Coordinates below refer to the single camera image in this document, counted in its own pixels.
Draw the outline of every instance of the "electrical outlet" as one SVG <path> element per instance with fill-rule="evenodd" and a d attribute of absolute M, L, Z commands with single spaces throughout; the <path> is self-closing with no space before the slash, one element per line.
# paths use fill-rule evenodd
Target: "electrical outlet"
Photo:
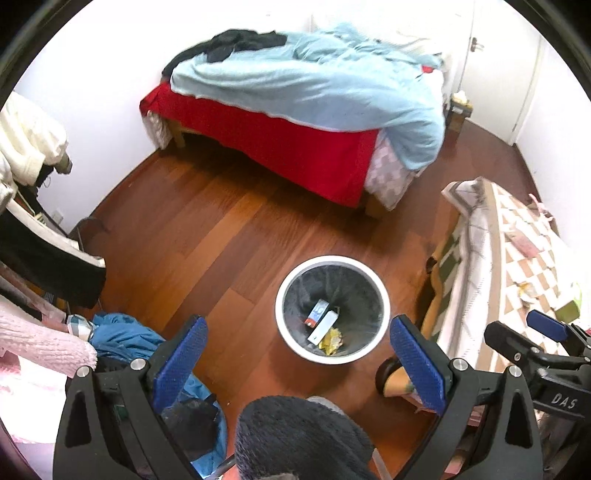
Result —
<path fill-rule="evenodd" d="M 64 219 L 64 214 L 61 212 L 60 209 L 57 209 L 53 211 L 53 213 L 51 214 L 51 218 L 53 218 L 53 221 L 59 225 Z"/>

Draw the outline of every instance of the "black clothing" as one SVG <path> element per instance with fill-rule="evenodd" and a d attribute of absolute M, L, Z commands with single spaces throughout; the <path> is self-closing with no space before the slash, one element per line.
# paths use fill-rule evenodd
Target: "black clothing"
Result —
<path fill-rule="evenodd" d="M 165 408 L 160 415 L 189 462 L 201 458 L 216 446 L 219 410 L 213 404 L 215 401 L 213 394 L 205 400 L 188 398 Z"/>
<path fill-rule="evenodd" d="M 37 287 L 81 307 L 92 308 L 105 285 L 104 267 L 45 240 L 9 209 L 0 215 L 0 261 Z"/>
<path fill-rule="evenodd" d="M 173 74 L 176 66 L 185 60 L 190 60 L 202 53 L 207 54 L 207 62 L 215 63 L 226 60 L 233 51 L 260 50 L 262 48 L 280 47 L 285 45 L 286 35 L 275 31 L 257 33 L 254 30 L 226 30 L 211 40 L 198 43 L 175 56 L 162 71 L 162 77 L 167 80 Z"/>

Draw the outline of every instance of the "box in trash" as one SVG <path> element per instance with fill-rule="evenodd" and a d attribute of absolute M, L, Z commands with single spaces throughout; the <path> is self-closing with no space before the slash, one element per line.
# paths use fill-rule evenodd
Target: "box in trash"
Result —
<path fill-rule="evenodd" d="M 332 310 L 324 315 L 324 318 L 308 337 L 308 341 L 318 346 L 330 328 L 335 324 L 337 318 L 339 318 L 339 312 L 333 312 Z"/>
<path fill-rule="evenodd" d="M 316 305 L 308 315 L 308 318 L 304 321 L 304 323 L 310 327 L 315 328 L 318 325 L 318 322 L 322 318 L 322 316 L 326 313 L 326 310 L 329 308 L 329 303 L 326 300 L 318 300 Z"/>

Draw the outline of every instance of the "checkered sheet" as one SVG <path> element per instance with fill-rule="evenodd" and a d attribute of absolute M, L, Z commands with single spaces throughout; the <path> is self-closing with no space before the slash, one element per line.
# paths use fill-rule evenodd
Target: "checkered sheet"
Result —
<path fill-rule="evenodd" d="M 461 357 L 475 367 L 487 325 L 492 281 L 489 211 L 477 180 L 452 183 L 442 194 L 458 209 L 465 225 L 458 241 L 461 262 L 448 308 L 440 313 L 443 320 L 437 344 L 449 358 Z"/>
<path fill-rule="evenodd" d="M 375 195 L 387 210 L 393 210 L 421 172 L 406 169 L 394 153 L 384 130 L 380 130 L 365 177 L 365 190 Z"/>
<path fill-rule="evenodd" d="M 487 182 L 486 188 L 492 194 L 491 201 L 496 207 L 499 227 L 496 233 L 496 240 L 500 246 L 498 257 L 501 267 L 501 281 L 496 289 L 499 295 L 499 320 L 540 345 L 547 353 L 566 355 L 559 343 L 528 327 L 526 323 L 527 313 L 531 310 L 539 310 L 556 318 L 553 308 L 557 305 L 560 290 L 550 227 L 537 212 L 527 208 L 505 189 L 487 180 L 482 181 Z M 542 251 L 534 258 L 526 258 L 505 234 L 518 220 L 527 224 L 542 246 Z M 520 285 L 525 283 L 531 284 L 535 291 L 534 302 L 531 304 L 525 303 L 519 295 Z M 489 357 L 488 370 L 503 371 L 510 365 L 507 359 L 488 347 L 483 350 L 482 361 L 479 362 L 482 367 L 487 366 Z"/>
<path fill-rule="evenodd" d="M 457 273 L 462 263 L 462 256 L 460 254 L 460 238 L 466 229 L 466 221 L 464 217 L 460 217 L 452 234 L 447 239 L 447 243 L 441 252 L 441 259 L 439 260 L 439 281 L 442 286 L 441 303 L 439 304 L 439 314 L 435 322 L 435 327 L 431 333 L 431 340 L 437 342 L 439 333 L 443 327 L 443 322 L 446 318 L 446 313 L 452 301 L 453 285 L 457 278 Z"/>

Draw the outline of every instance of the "metal screw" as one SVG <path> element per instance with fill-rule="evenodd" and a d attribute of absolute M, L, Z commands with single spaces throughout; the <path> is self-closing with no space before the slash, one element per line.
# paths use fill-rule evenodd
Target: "metal screw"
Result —
<path fill-rule="evenodd" d="M 518 367 L 518 366 L 516 366 L 516 365 L 511 365 L 511 366 L 509 367 L 509 373 L 510 373 L 511 375 L 513 375 L 515 378 L 518 378 L 518 377 L 520 377 L 520 376 L 521 376 L 521 368 L 519 368 L 519 367 Z"/>
<path fill-rule="evenodd" d="M 76 375 L 78 375 L 78 377 L 82 377 L 82 378 L 87 376 L 89 373 L 90 373 L 90 367 L 87 367 L 87 366 L 80 367 L 78 370 L 76 370 Z"/>
<path fill-rule="evenodd" d="M 456 358 L 452 362 L 453 368 L 463 372 L 464 370 L 468 370 L 468 362 L 466 362 L 463 358 Z"/>
<path fill-rule="evenodd" d="M 129 364 L 132 370 L 142 370 L 146 366 L 146 360 L 143 358 L 136 358 Z"/>

